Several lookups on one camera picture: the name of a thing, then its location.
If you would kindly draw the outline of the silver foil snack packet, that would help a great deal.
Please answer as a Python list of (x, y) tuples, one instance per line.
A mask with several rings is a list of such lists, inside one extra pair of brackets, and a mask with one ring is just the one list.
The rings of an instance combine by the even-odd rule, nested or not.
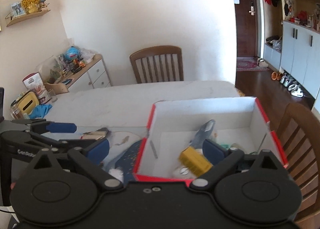
[(110, 131), (106, 127), (104, 127), (104, 128), (98, 129), (96, 131), (85, 132), (81, 135), (80, 139), (82, 139), (82, 140), (100, 140), (100, 139), (107, 137), (109, 132)]

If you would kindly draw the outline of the blue cloth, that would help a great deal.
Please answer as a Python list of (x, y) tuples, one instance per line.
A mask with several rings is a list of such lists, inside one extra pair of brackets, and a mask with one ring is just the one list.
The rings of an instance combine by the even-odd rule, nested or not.
[(51, 104), (43, 104), (43, 105), (37, 105), (33, 111), (29, 114), (30, 119), (39, 119), (44, 118), (52, 109)]

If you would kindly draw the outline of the clear drinking glass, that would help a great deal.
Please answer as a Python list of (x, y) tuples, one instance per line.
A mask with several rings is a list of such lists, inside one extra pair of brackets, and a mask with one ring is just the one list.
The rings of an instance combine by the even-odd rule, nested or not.
[(48, 90), (48, 94), (50, 96), (50, 100), (54, 103), (57, 101), (57, 95), (53, 89)]

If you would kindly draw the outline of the red white cardboard box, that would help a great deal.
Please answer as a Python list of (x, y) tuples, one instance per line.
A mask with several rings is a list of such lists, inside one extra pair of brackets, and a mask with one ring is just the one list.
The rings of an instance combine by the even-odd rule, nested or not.
[(189, 146), (204, 152), (205, 138), (246, 154), (271, 150), (284, 167), (286, 154), (255, 97), (163, 101), (152, 105), (147, 135), (137, 155), (133, 176), (138, 181), (184, 181), (195, 177), (179, 156)]

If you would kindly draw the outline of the glass jar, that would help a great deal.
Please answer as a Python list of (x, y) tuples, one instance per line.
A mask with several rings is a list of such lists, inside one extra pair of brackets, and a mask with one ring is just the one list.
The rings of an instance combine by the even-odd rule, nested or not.
[(15, 104), (10, 107), (10, 114), (15, 120), (24, 119), (24, 116), (19, 109), (19, 107)]

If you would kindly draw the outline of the dark blue speckled mat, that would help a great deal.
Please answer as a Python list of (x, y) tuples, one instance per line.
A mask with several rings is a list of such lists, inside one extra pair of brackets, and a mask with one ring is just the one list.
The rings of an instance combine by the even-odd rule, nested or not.
[(141, 143), (142, 140), (135, 142), (109, 163), (108, 173), (119, 179), (124, 185), (130, 181), (135, 181), (133, 168), (135, 167)]

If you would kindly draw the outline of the yellow small box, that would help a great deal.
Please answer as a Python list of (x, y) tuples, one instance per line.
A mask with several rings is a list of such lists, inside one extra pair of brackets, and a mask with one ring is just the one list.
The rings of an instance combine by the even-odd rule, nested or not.
[(179, 155), (179, 161), (187, 167), (196, 177), (202, 176), (208, 172), (213, 165), (195, 148), (189, 146)]

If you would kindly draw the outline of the blue grey packet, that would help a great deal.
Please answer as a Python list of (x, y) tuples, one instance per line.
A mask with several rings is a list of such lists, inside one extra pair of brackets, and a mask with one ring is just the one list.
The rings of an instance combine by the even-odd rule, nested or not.
[(194, 138), (190, 141), (189, 146), (200, 149), (206, 139), (216, 141), (216, 132), (215, 132), (215, 120), (210, 120), (203, 124), (200, 129), (196, 132)]

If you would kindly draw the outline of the red white snack bag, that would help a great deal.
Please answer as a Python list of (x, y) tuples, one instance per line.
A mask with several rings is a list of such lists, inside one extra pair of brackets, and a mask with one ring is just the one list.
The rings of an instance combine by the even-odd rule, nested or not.
[(22, 82), (28, 90), (35, 93), (40, 104), (46, 104), (50, 101), (49, 93), (44, 86), (39, 72), (29, 74)]

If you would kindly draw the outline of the near wooden chair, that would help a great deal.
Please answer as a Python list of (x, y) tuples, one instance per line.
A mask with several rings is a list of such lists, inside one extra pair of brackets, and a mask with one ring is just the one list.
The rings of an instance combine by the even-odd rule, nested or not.
[(276, 135), (288, 161), (287, 171), (302, 193), (296, 222), (319, 214), (319, 120), (310, 109), (289, 103)]

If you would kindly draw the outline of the wooden chair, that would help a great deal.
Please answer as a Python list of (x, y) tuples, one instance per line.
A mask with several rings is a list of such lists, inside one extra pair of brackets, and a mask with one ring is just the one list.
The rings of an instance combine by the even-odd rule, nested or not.
[(144, 48), (129, 59), (138, 84), (184, 80), (182, 49), (178, 46)]
[(302, 193), (296, 222), (319, 214), (319, 120), (310, 109), (289, 103), (276, 135), (288, 161), (287, 171)]

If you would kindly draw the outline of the white drawer sideboard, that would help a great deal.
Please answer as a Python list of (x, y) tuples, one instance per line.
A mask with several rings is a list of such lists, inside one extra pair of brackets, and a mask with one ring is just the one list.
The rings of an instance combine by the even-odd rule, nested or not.
[(53, 90), (57, 95), (68, 92), (87, 91), (97, 88), (111, 87), (112, 83), (101, 54), (96, 54), (93, 60), (86, 64), (81, 71), (73, 74), (68, 72), (61, 82), (45, 83), (46, 89)]

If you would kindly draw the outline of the blue globe toy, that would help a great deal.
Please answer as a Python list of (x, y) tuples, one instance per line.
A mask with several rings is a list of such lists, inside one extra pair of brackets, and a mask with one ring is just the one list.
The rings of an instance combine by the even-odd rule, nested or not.
[(67, 62), (72, 62), (73, 60), (78, 59), (79, 57), (80, 51), (74, 46), (71, 46), (64, 54), (64, 58)]

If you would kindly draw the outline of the patterned door rug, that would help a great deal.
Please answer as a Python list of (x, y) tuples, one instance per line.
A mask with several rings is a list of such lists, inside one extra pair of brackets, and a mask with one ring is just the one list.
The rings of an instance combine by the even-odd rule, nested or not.
[(268, 71), (268, 63), (263, 58), (238, 57), (236, 61), (237, 71)]

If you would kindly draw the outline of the far wooden chair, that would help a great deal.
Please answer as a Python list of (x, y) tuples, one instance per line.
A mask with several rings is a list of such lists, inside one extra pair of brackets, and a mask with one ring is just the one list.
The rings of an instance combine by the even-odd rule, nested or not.
[(144, 48), (129, 59), (138, 84), (184, 80), (182, 49), (178, 46)]

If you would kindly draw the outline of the brown entrance door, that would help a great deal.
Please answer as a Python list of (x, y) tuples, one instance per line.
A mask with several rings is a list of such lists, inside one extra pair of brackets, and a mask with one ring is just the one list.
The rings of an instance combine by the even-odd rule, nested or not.
[(254, 57), (256, 55), (256, 0), (236, 0), (236, 37), (237, 56)]

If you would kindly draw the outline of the wooden wall shelf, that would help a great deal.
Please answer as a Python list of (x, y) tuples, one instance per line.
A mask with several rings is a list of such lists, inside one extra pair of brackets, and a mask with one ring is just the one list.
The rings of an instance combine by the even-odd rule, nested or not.
[(23, 22), (25, 20), (29, 20), (29, 19), (36, 18), (36, 17), (42, 17), (43, 15), (47, 14), (50, 11), (51, 10), (43, 10), (43, 11), (40, 11), (40, 12), (34, 12), (34, 13), (31, 13), (31, 14), (24, 14), (24, 15), (17, 16), (17, 17), (14, 17), (9, 13), (6, 16), (5, 20), (7, 22), (7, 27), (9, 27), (9, 26), (12, 26), (14, 24)]

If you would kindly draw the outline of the white wall cabinet unit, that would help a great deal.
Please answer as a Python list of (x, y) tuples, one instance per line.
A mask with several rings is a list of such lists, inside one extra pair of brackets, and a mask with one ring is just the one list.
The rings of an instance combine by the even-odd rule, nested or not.
[(261, 0), (264, 55), (292, 97), (319, 96), (319, 0)]

